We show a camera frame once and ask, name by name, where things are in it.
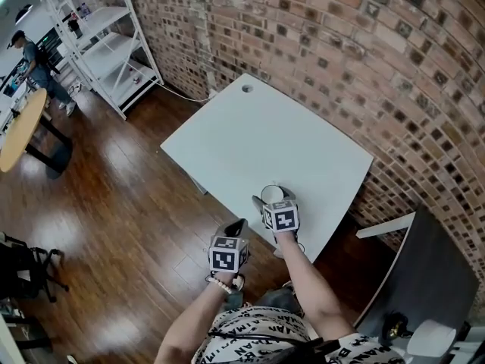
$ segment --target curved brick wall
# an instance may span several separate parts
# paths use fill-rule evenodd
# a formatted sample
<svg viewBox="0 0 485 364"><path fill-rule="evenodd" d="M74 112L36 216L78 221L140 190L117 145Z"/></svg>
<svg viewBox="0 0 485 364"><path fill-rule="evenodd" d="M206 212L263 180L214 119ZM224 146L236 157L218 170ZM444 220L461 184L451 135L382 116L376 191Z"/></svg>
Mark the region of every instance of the curved brick wall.
<svg viewBox="0 0 485 364"><path fill-rule="evenodd" d="M200 99L247 72L293 97L374 154L361 224L422 202L483 281L485 0L133 3L168 82Z"/></svg>

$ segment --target wooden floor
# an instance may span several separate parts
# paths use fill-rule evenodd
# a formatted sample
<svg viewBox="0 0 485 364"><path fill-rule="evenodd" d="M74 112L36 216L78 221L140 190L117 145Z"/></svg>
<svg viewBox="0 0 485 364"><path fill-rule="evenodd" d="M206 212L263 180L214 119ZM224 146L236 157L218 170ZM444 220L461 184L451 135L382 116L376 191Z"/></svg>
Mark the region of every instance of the wooden floor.
<svg viewBox="0 0 485 364"><path fill-rule="evenodd" d="M197 107L157 89L123 121L99 97L77 96L71 118L52 107L55 125L74 141L66 172L49 180L24 155L0 176L1 230L31 246L65 252L56 290L21 302L55 344L79 362L151 363L171 322L205 286L207 247L233 216L159 149ZM46 135L42 150L52 147ZM393 253L378 240L357 240L346 221L316 262L352 320L371 298ZM245 267L246 299L288 279L282 260L254 236Z"/></svg>

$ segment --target beaded bracelet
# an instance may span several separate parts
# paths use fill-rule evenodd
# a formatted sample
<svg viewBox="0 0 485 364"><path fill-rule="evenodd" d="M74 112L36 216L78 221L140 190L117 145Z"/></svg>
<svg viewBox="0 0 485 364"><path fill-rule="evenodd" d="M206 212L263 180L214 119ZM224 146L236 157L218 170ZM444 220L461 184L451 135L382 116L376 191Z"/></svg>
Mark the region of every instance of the beaded bracelet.
<svg viewBox="0 0 485 364"><path fill-rule="evenodd" d="M207 278L207 282L216 283L221 289L227 291L229 294L232 294L233 293L233 291L226 284L222 283L217 278L213 278L211 276L211 277Z"/></svg>

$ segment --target black chair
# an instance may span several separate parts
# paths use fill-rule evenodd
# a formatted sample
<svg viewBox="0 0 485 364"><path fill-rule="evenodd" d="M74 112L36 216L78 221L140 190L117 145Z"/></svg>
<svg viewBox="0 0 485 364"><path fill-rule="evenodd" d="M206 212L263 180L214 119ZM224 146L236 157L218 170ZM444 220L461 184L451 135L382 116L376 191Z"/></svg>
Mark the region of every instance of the black chair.
<svg viewBox="0 0 485 364"><path fill-rule="evenodd" d="M56 281L47 272L53 255L61 255L61 251L51 249L47 252L43 248L29 248L24 241L0 232L0 272L2 273L0 299L6 297L37 298L40 290L44 290L48 300L54 303L56 298L51 295L48 282L69 291L68 286ZM26 270L30 273L30 280L20 278L17 274L18 271Z"/></svg>

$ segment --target person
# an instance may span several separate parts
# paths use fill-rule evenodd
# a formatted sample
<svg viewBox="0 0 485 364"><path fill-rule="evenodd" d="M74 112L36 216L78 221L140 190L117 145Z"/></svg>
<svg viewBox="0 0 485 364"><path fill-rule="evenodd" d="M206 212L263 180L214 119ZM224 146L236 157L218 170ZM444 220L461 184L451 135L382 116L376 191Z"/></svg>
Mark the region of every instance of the person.
<svg viewBox="0 0 485 364"><path fill-rule="evenodd" d="M217 272L170 326L155 364L405 364L397 352L357 333L346 321L335 293L300 249L295 232L274 235L292 284L266 293L254 306L223 306L227 311L220 312L222 305L233 302L227 300L227 288L235 274ZM321 338L310 340L302 312Z"/></svg>
<svg viewBox="0 0 485 364"><path fill-rule="evenodd" d="M46 89L49 96L55 97L60 102L60 109L66 108L67 116L71 116L77 103L72 100L67 90L51 76L47 58L44 58L36 44L27 39L23 31L17 31L12 36L11 45L16 49L23 49L23 57L30 64L23 74L22 80L30 77L37 85Z"/></svg>

